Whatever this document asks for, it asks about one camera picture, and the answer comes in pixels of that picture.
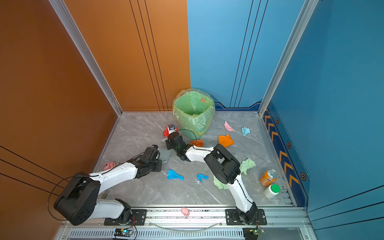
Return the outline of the red paper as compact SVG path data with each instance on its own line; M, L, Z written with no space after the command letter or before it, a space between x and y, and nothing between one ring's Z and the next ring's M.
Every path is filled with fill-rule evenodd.
M163 136L166 138L169 136L169 126L167 126L166 129L163 131Z

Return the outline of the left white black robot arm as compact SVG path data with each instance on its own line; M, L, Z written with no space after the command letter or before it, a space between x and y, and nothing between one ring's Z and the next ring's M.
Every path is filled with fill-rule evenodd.
M64 188L54 203L54 209L72 225L88 219L106 219L118 225L129 224L133 218L131 206L121 199L102 200L104 191L126 181L139 179L151 172L160 172L162 161L157 145L110 170L85 174L79 172Z

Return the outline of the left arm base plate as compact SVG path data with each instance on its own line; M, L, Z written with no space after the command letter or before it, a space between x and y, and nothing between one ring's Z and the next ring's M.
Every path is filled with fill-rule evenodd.
M105 226L143 226L147 217L147 210L133 209L124 210L122 215L117 219L106 218L104 221Z

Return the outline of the grey-green plastic dustpan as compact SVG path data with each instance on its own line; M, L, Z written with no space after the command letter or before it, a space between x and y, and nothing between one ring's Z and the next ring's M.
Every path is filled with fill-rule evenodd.
M167 150L166 148L159 149L159 159L162 161L163 164L167 163L172 152L173 150Z

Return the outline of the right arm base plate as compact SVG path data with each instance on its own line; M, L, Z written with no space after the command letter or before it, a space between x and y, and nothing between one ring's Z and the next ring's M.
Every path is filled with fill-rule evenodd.
M257 209L255 213L243 213L238 209L226 209L226 224L228 226L266 226L267 218L263 209Z

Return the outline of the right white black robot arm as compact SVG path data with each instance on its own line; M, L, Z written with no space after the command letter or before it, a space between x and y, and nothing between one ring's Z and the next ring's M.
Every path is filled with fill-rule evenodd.
M186 144L178 132L168 135L166 145L167 149L173 149L182 161L207 164L219 182L228 186L242 223L250 225L256 221L258 208L243 184L241 164L224 146L217 144L211 148L200 148Z

